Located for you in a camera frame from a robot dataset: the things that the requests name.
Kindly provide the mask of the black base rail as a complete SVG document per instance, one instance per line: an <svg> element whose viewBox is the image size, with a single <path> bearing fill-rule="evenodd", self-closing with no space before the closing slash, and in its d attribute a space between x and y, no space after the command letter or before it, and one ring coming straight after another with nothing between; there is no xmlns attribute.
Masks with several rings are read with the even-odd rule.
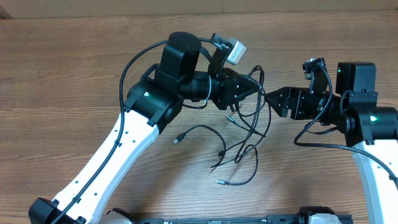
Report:
<svg viewBox="0 0 398 224"><path fill-rule="evenodd" d="M101 223L130 223L130 224L353 224L351 215L337 215L329 207L308 206L300 207L297 213L273 214L265 217L240 218L139 218L127 212L114 208L101 217Z"/></svg>

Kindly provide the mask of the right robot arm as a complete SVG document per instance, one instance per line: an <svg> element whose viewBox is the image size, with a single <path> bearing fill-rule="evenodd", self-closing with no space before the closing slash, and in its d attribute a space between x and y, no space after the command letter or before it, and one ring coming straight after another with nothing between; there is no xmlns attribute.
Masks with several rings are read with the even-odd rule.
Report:
<svg viewBox="0 0 398 224"><path fill-rule="evenodd" d="M286 86L266 94L270 107L282 118L307 120L294 144L347 150L358 167L370 223L397 223L397 110L377 105L376 65L340 62L336 86L323 58L302 65L308 88ZM315 123L335 125L344 146L302 143L300 137Z"/></svg>

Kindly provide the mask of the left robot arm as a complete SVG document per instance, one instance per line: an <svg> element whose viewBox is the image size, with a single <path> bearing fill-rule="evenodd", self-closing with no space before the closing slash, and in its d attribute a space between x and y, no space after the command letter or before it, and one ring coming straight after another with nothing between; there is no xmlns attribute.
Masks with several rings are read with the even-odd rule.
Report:
<svg viewBox="0 0 398 224"><path fill-rule="evenodd" d="M128 170L181 112L185 100L212 101L225 110L259 91L249 77L225 67L244 55L242 42L213 34L209 43L214 54L204 42L188 32L174 32L159 42L160 62L129 91L119 91L120 114L108 137L53 199L36 199L28 211L31 223L99 223Z"/></svg>

